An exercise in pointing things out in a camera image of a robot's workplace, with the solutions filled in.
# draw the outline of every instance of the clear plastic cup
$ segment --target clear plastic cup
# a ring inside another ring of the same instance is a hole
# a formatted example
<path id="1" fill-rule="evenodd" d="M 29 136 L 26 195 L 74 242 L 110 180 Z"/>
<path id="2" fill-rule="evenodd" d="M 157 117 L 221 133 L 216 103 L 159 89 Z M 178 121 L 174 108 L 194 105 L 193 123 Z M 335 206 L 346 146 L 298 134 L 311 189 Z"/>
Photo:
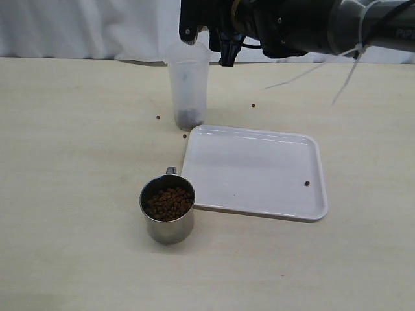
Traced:
<path id="1" fill-rule="evenodd" d="M 176 43 L 167 49 L 174 119 L 185 131 L 204 123 L 211 53 L 205 45 Z"/>

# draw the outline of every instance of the spilled kibble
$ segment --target spilled kibble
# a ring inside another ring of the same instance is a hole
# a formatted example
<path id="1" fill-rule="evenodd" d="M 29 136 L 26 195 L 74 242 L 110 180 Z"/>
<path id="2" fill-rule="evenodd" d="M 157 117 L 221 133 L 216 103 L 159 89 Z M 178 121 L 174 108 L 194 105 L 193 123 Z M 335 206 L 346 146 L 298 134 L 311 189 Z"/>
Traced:
<path id="1" fill-rule="evenodd" d="M 193 203 L 191 193 L 180 187 L 159 190 L 148 202 L 144 211 L 161 222 L 171 222 L 188 212 Z"/>

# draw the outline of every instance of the white backdrop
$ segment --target white backdrop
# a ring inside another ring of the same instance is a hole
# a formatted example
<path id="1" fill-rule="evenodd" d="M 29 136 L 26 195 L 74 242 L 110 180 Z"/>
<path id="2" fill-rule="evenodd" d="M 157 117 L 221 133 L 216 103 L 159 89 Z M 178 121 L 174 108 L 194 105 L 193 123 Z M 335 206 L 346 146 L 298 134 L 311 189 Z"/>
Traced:
<path id="1" fill-rule="evenodd" d="M 160 61 L 179 40 L 179 12 L 180 0 L 0 0 L 0 56 Z M 199 40 L 208 44 L 207 33 Z M 260 50 L 243 49 L 237 61 L 321 62 L 327 57 L 309 53 L 269 60 Z M 362 61 L 414 63 L 415 57 L 370 48 Z"/>

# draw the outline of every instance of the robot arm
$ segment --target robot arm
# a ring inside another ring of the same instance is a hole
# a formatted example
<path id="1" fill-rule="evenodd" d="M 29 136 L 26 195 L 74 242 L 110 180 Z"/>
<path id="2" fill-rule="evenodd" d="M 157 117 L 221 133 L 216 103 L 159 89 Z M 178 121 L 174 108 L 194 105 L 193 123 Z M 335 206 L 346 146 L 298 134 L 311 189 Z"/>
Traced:
<path id="1" fill-rule="evenodd" d="M 225 67 L 233 66 L 242 47 L 262 49 L 269 58 L 338 55 L 358 44 L 364 14 L 363 38 L 378 28 L 370 45 L 415 52 L 415 0 L 373 1 L 182 0 L 179 35 L 193 44 L 201 30 L 209 31 L 209 48 L 221 53 L 219 64 Z M 379 25 L 398 6 L 396 16 Z M 244 44 L 246 37 L 259 45 Z"/>

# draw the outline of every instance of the metal cup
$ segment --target metal cup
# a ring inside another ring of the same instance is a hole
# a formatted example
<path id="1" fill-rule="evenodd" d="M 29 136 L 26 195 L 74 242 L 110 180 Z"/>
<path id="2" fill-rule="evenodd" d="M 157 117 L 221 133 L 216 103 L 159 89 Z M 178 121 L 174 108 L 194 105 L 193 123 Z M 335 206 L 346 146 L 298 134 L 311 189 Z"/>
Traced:
<path id="1" fill-rule="evenodd" d="M 170 222 L 162 222 L 150 217 L 146 212 L 147 202 L 166 188 L 180 187 L 192 195 L 191 208 L 180 218 Z M 141 211 L 145 215 L 147 231 L 153 240 L 161 244 L 174 244 L 183 241 L 193 229 L 193 205 L 195 204 L 195 190 L 185 178 L 176 174 L 175 167 L 169 167 L 166 174 L 154 178 L 147 183 L 139 197 Z"/>

